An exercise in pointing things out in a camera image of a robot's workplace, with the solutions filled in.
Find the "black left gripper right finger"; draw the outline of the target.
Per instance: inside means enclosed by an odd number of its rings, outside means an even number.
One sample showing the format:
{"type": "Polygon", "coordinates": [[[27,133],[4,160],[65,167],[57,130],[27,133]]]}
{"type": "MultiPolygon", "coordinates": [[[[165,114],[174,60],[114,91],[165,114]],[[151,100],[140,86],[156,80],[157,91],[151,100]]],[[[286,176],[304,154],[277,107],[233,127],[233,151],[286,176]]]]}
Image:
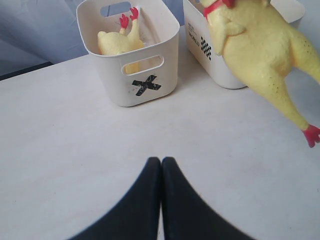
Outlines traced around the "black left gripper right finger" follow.
{"type": "Polygon", "coordinates": [[[162,160],[162,222],[166,240],[252,240],[194,190],[176,159],[162,160]]]}

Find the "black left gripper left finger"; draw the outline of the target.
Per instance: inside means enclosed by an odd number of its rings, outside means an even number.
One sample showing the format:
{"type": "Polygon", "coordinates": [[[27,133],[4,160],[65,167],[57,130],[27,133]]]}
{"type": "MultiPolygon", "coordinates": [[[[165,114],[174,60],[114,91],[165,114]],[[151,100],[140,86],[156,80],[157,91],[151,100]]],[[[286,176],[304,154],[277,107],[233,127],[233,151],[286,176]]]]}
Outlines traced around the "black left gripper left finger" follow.
{"type": "Polygon", "coordinates": [[[149,157],[126,194],[71,240],[156,240],[162,194],[162,165],[149,157]]]}

